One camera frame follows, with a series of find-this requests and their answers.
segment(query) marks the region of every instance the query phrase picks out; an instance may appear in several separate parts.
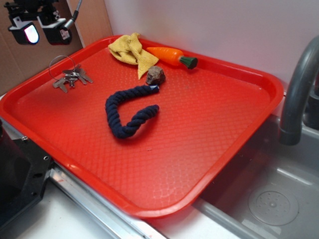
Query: rope toy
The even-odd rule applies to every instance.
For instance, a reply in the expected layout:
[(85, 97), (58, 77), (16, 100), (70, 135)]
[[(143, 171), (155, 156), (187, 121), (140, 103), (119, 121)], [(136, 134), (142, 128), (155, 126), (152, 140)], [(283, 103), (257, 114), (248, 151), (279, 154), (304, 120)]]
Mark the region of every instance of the rope toy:
[(120, 115), (118, 113), (118, 105), (126, 100), (148, 96), (159, 91), (160, 88), (157, 85), (136, 86), (129, 90), (117, 91), (106, 100), (105, 111), (108, 117), (109, 127), (116, 138), (127, 138), (133, 136), (141, 125), (147, 120), (153, 118), (160, 109), (158, 105), (147, 106), (138, 111), (126, 126), (122, 126)]

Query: toy carrot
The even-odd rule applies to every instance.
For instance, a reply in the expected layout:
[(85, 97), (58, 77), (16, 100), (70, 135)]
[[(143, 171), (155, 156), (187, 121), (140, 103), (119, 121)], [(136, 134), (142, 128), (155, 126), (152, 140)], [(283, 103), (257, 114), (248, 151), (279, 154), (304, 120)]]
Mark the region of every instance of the toy carrot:
[(146, 51), (156, 56), (159, 60), (169, 63), (173, 66), (184, 64), (188, 69), (194, 69), (197, 66), (198, 59), (195, 57), (186, 57), (181, 50), (170, 47), (148, 47)]

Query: yellow cloth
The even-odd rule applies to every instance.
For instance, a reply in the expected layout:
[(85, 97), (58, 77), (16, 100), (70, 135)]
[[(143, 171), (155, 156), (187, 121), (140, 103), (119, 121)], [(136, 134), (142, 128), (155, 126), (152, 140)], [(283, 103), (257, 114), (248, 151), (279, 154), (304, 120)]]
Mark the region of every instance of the yellow cloth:
[(139, 36), (138, 33), (133, 33), (131, 36), (123, 35), (109, 45), (109, 50), (119, 61), (138, 65), (140, 79), (159, 59), (142, 49)]

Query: key ring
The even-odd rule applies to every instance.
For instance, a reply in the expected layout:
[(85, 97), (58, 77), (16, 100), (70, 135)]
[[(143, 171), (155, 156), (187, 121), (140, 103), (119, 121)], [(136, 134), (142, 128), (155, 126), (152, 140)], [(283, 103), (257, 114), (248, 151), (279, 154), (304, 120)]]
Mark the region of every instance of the key ring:
[(75, 62), (74, 62), (74, 60), (72, 59), (72, 57), (66, 56), (66, 55), (59, 55), (59, 56), (55, 57), (55, 58), (50, 62), (50, 64), (49, 64), (49, 74), (50, 74), (50, 76), (51, 76), (54, 80), (56, 80), (56, 81), (58, 81), (58, 79), (56, 79), (55, 77), (52, 76), (51, 71), (50, 71), (50, 67), (51, 67), (52, 62), (53, 62), (54, 60), (56, 60), (57, 58), (59, 58), (59, 57), (64, 57), (64, 58), (67, 57), (67, 58), (69, 58), (69, 59), (73, 62), (73, 66), (74, 66), (73, 70), (75, 70)]

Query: plastic tray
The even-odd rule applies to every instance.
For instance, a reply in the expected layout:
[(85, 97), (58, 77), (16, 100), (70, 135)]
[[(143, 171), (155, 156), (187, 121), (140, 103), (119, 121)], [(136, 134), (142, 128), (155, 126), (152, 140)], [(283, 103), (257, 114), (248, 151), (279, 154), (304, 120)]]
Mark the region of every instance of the plastic tray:
[[(110, 54), (108, 45), (117, 38), (71, 55), (93, 84), (76, 81), (66, 94), (53, 88), (45, 70), (5, 95), (0, 116), (125, 212), (161, 217), (196, 199), (278, 105), (283, 87), (267, 73), (184, 51), (198, 58), (197, 68), (159, 61), (166, 74), (159, 93), (119, 107), (122, 124), (148, 105), (158, 104), (158, 115), (133, 137), (116, 139), (106, 99), (146, 80), (146, 74), (138, 80), (137, 66)], [(72, 66), (66, 58), (50, 71), (59, 77)]]

